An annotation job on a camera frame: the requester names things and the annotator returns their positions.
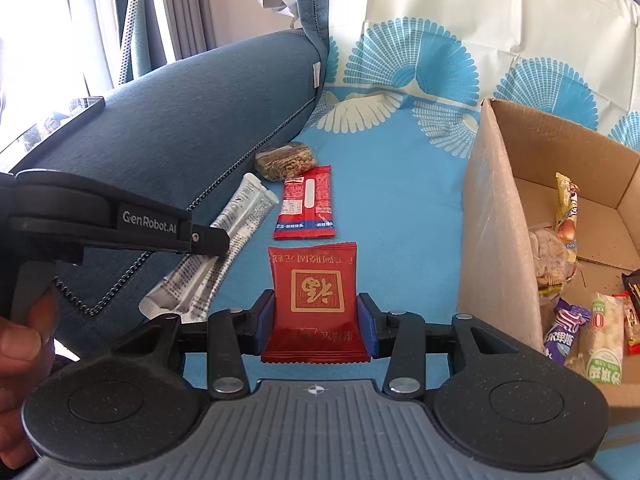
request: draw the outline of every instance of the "yellow snack wrapper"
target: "yellow snack wrapper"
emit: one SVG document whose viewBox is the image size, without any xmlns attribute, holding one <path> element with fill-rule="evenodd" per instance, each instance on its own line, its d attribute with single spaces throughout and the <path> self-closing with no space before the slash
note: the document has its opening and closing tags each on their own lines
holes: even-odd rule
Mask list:
<svg viewBox="0 0 640 480">
<path fill-rule="evenodd" d="M 558 209 L 556 210 L 556 233 L 569 255 L 567 261 L 574 263 L 578 257 L 575 228 L 578 220 L 578 187 L 562 173 L 556 173 L 558 186 Z"/>
</svg>

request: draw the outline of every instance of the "gray curtain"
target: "gray curtain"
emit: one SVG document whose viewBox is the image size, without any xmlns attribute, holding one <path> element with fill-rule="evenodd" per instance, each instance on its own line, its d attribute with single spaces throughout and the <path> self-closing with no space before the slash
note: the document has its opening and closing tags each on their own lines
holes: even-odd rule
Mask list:
<svg viewBox="0 0 640 480">
<path fill-rule="evenodd" d="M 175 58 L 184 59 L 216 46 L 209 0 L 167 0 Z"/>
</svg>

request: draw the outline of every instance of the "red snack packet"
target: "red snack packet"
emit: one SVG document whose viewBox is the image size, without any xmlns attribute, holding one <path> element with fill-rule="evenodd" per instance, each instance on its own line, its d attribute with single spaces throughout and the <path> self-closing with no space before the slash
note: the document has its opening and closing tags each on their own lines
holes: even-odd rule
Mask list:
<svg viewBox="0 0 640 480">
<path fill-rule="evenodd" d="M 335 236 L 330 171 L 331 166 L 318 166 L 284 181 L 275 240 Z"/>
<path fill-rule="evenodd" d="M 356 244 L 269 247 L 276 303 L 267 363 L 368 362 L 358 330 Z"/>
</svg>

